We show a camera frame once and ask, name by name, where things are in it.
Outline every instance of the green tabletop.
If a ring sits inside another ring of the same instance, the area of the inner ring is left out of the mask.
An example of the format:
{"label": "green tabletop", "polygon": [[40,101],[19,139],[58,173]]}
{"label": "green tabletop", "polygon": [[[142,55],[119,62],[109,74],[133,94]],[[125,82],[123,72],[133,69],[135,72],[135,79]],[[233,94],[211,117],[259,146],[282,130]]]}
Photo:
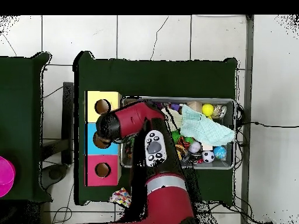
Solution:
{"label": "green tabletop", "polygon": [[0,156],[16,169],[2,200],[51,201],[40,186],[41,76],[49,53],[0,57]]}
{"label": "green tabletop", "polygon": [[[74,61],[75,126],[84,140],[84,93],[86,90],[115,91],[122,96],[209,97],[235,99],[234,58],[226,61],[127,61],[94,59],[84,51]],[[75,194],[85,201],[108,201],[113,192],[128,188],[128,169],[122,168],[118,186],[84,186],[84,142],[78,144],[75,163]],[[202,200],[232,205],[233,170],[196,170]]]}

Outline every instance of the colorful shape sorter box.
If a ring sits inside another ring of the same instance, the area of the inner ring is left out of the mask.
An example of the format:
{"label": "colorful shape sorter box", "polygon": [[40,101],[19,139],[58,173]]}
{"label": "colorful shape sorter box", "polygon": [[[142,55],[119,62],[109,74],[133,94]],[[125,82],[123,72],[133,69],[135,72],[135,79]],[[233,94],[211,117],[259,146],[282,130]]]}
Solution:
{"label": "colorful shape sorter box", "polygon": [[[98,148],[93,143],[93,136],[96,132],[96,121],[99,114],[95,111],[95,104],[98,100],[107,100],[111,105],[111,111],[120,107],[121,95],[118,92],[85,92],[85,186],[116,186],[121,176],[119,161],[120,145],[111,143],[108,148]],[[98,164],[104,163],[109,167],[109,174],[100,177],[96,168]]]}

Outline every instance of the towel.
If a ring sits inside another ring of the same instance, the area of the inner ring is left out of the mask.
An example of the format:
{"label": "towel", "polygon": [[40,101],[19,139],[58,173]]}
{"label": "towel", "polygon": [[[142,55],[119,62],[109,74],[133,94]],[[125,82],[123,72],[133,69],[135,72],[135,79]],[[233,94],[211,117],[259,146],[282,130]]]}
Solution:
{"label": "towel", "polygon": [[179,129],[182,126],[183,116],[180,115],[177,111],[172,110],[170,108],[167,108],[167,110],[168,111],[166,111],[166,109],[163,108],[161,111],[167,116],[167,119],[168,119],[167,122],[169,124],[171,131],[176,131],[177,129]]}
{"label": "towel", "polygon": [[182,107],[183,125],[180,134],[193,137],[199,142],[212,146],[222,146],[234,140],[235,132],[208,119],[204,114],[192,110],[187,105]]}

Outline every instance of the circular hole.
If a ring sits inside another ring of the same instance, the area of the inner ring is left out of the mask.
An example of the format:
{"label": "circular hole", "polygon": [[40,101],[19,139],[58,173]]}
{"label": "circular hole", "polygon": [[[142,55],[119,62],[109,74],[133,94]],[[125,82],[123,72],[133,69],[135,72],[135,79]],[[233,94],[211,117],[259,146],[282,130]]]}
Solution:
{"label": "circular hole", "polygon": [[99,177],[106,178],[110,174],[111,168],[107,163],[99,163],[95,167],[95,172]]}
{"label": "circular hole", "polygon": [[99,137],[97,132],[94,133],[92,140],[99,149],[106,149],[111,144],[110,140]]}
{"label": "circular hole", "polygon": [[96,103],[95,103],[95,110],[96,110],[96,113],[98,114],[103,114],[103,113],[107,113],[111,110],[111,105],[110,103],[103,99],[103,100],[98,100]]}

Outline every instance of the tile grout line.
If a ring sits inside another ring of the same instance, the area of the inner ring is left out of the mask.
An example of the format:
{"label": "tile grout line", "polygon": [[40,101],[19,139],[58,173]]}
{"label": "tile grout line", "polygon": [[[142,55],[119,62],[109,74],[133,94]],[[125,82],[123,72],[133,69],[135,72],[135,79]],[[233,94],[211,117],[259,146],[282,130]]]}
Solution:
{"label": "tile grout line", "polygon": [[191,40],[192,40],[192,15],[190,15],[190,47],[189,47],[189,60],[191,60]]}
{"label": "tile grout line", "polygon": [[[56,213],[57,211],[44,211],[44,213]],[[58,213],[69,213],[69,211],[58,211]],[[72,211],[72,213],[123,213],[123,211]],[[212,212],[211,214],[239,214],[238,212]]]}
{"label": "tile grout line", "polygon": [[118,59],[118,46],[119,46],[119,16],[116,15],[116,59]]}
{"label": "tile grout line", "polygon": [[72,66],[72,64],[48,64],[46,66]]}
{"label": "tile grout line", "polygon": [[[70,211],[44,211],[43,213],[70,213]],[[123,211],[72,211],[72,213],[123,213]]]}
{"label": "tile grout line", "polygon": [[43,52],[43,15],[41,15],[41,51]]}
{"label": "tile grout line", "polygon": [[116,221],[116,204],[114,204],[114,221]]}

